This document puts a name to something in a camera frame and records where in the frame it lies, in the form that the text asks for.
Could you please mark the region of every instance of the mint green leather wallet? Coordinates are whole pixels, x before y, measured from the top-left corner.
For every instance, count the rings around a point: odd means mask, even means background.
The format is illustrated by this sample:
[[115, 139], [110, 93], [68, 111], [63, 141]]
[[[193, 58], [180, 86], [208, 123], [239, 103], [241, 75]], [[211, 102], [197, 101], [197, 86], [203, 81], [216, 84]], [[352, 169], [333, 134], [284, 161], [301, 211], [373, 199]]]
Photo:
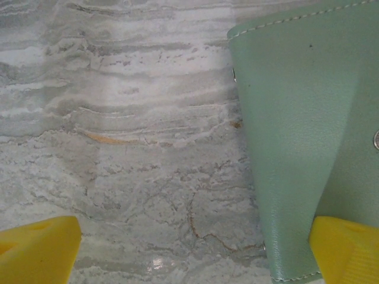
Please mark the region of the mint green leather wallet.
[[280, 12], [228, 39], [272, 280], [315, 280], [315, 215], [379, 227], [379, 1]]

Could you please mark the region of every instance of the gray marble surface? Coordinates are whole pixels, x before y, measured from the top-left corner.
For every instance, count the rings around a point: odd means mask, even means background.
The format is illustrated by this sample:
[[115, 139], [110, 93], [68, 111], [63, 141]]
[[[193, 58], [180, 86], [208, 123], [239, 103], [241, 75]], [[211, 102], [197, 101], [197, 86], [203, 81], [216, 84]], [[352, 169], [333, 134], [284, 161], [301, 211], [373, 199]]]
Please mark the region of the gray marble surface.
[[0, 1], [0, 230], [76, 215], [70, 283], [271, 283], [226, 33], [315, 1]]

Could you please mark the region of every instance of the metal rivet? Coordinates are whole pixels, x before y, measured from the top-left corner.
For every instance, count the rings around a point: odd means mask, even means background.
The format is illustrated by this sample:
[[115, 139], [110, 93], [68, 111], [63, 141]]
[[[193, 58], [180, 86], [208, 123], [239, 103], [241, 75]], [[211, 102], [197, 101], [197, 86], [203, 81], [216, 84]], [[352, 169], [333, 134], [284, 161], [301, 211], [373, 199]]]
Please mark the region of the metal rivet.
[[374, 146], [379, 150], [379, 130], [374, 135]]
[[236, 73], [235, 73], [235, 69], [234, 68], [233, 68], [233, 78], [234, 78], [235, 82], [237, 82], [237, 80], [236, 80]]

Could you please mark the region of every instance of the white stitching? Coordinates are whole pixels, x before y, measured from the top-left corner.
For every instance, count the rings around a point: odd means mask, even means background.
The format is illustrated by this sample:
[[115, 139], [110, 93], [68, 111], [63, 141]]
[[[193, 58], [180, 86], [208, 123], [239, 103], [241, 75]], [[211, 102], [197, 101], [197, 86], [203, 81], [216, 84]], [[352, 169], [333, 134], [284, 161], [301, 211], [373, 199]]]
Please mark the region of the white stitching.
[[359, 3], [353, 3], [353, 4], [349, 4], [349, 5], [345, 5], [345, 6], [334, 7], [334, 8], [328, 9], [328, 10], [313, 12], [313, 13], [309, 13], [309, 14], [302, 15], [302, 16], [292, 17], [292, 18], [288, 18], [288, 19], [284, 19], [284, 20], [279, 20], [279, 21], [268, 22], [266, 24], [262, 24], [262, 25], [259, 25], [257, 27], [248, 28], [245, 31], [241, 31], [241, 32], [235, 34], [234, 36], [228, 38], [228, 41], [230, 41], [230, 40], [232, 40], [232, 39], [234, 39], [234, 38], [236, 38], [236, 37], [238, 37], [238, 36], [240, 36], [242, 34], [246, 34], [246, 33], [249, 33], [251, 31], [258, 30], [260, 28], [265, 28], [265, 27], [268, 27], [270, 25], [282, 24], [284, 22], [289, 22], [289, 21], [294, 21], [294, 20], [300, 20], [302, 18], [306, 18], [306, 17], [310, 17], [310, 16], [315, 16], [315, 15], [330, 13], [330, 12], [333, 12], [333, 11], [342, 10], [342, 9], [346, 9], [346, 8], [350, 8], [350, 7], [355, 7], [355, 6], [363, 5], [363, 4], [374, 3], [374, 2], [378, 2], [378, 0], [366, 0], [366, 1], [359, 2]]
[[314, 276], [317, 274], [321, 274], [321, 272], [317, 271], [317, 272], [314, 272], [314, 273], [311, 273], [308, 275], [304, 275], [304, 276], [300, 276], [300, 277], [296, 277], [296, 278], [290, 278], [290, 279], [280, 279], [280, 278], [273, 278], [273, 277], [271, 279], [275, 282], [285, 283], [285, 282], [290, 282], [290, 281], [298, 281], [298, 280], [307, 279], [308, 277], [311, 277], [311, 276]]

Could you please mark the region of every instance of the yellow plastic object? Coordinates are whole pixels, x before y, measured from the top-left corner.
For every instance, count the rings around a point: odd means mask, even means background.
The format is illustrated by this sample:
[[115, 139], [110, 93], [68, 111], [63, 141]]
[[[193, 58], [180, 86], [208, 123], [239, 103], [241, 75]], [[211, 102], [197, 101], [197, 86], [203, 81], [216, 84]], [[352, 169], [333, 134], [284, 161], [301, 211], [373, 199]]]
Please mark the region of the yellow plastic object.
[[379, 228], [316, 217], [309, 243], [326, 284], [379, 283]]
[[81, 242], [76, 217], [0, 232], [0, 284], [64, 284]]

